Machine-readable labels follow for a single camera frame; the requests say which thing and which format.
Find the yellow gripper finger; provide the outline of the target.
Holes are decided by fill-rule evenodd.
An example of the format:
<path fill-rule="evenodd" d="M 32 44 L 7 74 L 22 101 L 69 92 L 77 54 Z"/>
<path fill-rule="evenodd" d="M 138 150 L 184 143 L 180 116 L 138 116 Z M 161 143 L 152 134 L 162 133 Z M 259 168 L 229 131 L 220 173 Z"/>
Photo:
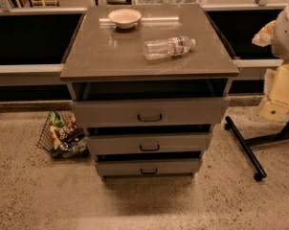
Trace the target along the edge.
<path fill-rule="evenodd" d="M 257 34 L 254 35 L 252 43 L 259 47 L 266 47 L 271 44 L 273 31 L 276 21 L 273 20 L 262 27 Z"/>

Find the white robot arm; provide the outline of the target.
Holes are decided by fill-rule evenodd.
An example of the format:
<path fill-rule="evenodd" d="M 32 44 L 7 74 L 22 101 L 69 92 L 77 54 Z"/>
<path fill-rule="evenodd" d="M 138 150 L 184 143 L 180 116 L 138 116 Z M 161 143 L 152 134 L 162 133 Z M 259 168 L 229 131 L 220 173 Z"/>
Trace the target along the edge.
<path fill-rule="evenodd" d="M 276 69 L 268 69 L 264 78 L 264 95 L 258 116 L 279 121 L 289 114 L 289 3 L 276 20 L 262 27 L 252 39 L 256 46 L 271 46 L 272 54 L 282 60 Z"/>

